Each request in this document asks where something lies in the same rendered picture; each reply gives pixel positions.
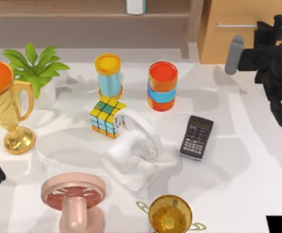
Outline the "wooden cupboard door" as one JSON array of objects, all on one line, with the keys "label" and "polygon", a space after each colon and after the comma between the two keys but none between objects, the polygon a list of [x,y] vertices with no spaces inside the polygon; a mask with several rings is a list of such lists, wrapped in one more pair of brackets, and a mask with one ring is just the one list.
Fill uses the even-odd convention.
[{"label": "wooden cupboard door", "polygon": [[226,62],[230,43],[236,35],[244,37],[244,47],[252,48],[255,28],[217,28],[216,24],[273,24],[282,15],[282,0],[204,0],[197,47],[202,64]]}]

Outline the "black calculator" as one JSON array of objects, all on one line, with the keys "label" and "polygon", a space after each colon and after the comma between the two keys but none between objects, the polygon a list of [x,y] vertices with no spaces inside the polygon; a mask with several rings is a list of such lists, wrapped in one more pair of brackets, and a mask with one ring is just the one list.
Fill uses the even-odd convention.
[{"label": "black calculator", "polygon": [[214,122],[199,116],[190,116],[180,147],[180,155],[201,161]]}]

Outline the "orange and blue can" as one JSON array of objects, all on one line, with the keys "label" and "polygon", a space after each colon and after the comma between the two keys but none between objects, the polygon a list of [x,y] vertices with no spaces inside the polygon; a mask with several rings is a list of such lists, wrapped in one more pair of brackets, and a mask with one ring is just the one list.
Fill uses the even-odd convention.
[{"label": "orange and blue can", "polygon": [[175,102],[178,70],[168,61],[158,61],[149,67],[148,104],[159,112],[170,110]]}]

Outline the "white and blue cup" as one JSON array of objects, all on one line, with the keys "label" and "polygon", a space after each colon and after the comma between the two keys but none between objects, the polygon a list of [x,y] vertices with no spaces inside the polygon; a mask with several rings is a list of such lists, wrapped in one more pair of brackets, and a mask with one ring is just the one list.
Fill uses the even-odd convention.
[{"label": "white and blue cup", "polygon": [[146,0],[126,0],[126,12],[129,15],[143,15],[146,13]]}]

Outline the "light blue can yellow lid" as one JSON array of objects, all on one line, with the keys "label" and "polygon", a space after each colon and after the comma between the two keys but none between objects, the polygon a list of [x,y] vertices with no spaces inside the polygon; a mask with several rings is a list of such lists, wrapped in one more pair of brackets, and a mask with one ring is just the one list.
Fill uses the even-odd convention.
[{"label": "light blue can yellow lid", "polygon": [[113,53],[104,53],[95,59],[98,73],[99,93],[103,96],[119,99],[122,96],[121,59]]}]

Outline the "white desk fan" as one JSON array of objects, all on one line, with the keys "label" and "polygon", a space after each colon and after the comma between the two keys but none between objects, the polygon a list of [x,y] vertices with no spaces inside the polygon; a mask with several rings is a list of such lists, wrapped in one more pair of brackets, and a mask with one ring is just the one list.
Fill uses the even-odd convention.
[{"label": "white desk fan", "polygon": [[178,147],[160,138],[139,113],[124,108],[114,115],[118,138],[102,155],[105,170],[131,193],[147,188],[168,167],[180,163]]}]

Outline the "coloured puzzle cube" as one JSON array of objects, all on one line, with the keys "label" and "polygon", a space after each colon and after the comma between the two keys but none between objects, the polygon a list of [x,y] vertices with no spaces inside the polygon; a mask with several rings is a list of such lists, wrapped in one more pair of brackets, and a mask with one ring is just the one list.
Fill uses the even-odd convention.
[{"label": "coloured puzzle cube", "polygon": [[112,139],[117,138],[117,124],[122,125],[124,119],[123,117],[119,120],[115,119],[115,114],[126,107],[126,104],[119,102],[114,98],[105,96],[100,97],[100,100],[90,112],[90,124],[92,130]]}]

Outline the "wooden open shelf unit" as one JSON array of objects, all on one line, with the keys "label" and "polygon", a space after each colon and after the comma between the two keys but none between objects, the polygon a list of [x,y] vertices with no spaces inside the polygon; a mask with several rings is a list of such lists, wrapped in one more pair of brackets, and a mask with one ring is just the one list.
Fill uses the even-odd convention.
[{"label": "wooden open shelf unit", "polygon": [[0,0],[0,49],[179,49],[189,56],[204,0],[146,0],[129,15],[126,0]]}]

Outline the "small gold trophy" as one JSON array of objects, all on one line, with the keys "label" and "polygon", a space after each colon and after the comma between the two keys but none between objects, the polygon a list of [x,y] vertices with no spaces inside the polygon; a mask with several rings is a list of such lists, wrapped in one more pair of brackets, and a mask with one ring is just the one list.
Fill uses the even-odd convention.
[{"label": "small gold trophy", "polygon": [[142,201],[137,201],[136,205],[148,215],[154,233],[186,233],[207,229],[204,224],[193,222],[189,204],[178,196],[162,195],[149,206]]}]

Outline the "green plant in white pot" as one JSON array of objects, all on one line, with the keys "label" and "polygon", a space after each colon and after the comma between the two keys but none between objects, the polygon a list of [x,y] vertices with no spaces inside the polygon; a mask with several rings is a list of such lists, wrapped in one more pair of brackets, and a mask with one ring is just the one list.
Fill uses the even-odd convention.
[{"label": "green plant in white pot", "polygon": [[50,109],[56,101],[56,88],[53,78],[59,77],[59,71],[70,67],[56,55],[56,47],[49,46],[37,53],[33,43],[28,43],[25,53],[5,49],[3,55],[10,61],[14,77],[18,81],[32,84],[35,105],[39,109]]}]

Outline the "pink desk fan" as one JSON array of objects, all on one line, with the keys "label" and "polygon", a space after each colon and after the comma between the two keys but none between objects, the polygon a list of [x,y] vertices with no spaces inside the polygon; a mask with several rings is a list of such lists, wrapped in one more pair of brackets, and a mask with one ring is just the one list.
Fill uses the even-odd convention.
[{"label": "pink desk fan", "polygon": [[59,174],[41,186],[43,203],[61,211],[60,233],[104,233],[104,216],[98,204],[105,197],[105,182],[93,174]]}]

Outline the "large gold trophy orange inside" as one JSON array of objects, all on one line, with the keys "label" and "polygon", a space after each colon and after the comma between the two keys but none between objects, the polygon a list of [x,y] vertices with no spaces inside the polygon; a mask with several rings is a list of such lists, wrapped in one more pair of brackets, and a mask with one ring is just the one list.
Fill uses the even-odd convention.
[{"label": "large gold trophy orange inside", "polygon": [[3,144],[8,153],[20,155],[34,147],[34,132],[19,125],[31,115],[33,108],[32,84],[15,80],[12,68],[0,62],[0,127],[7,130]]}]

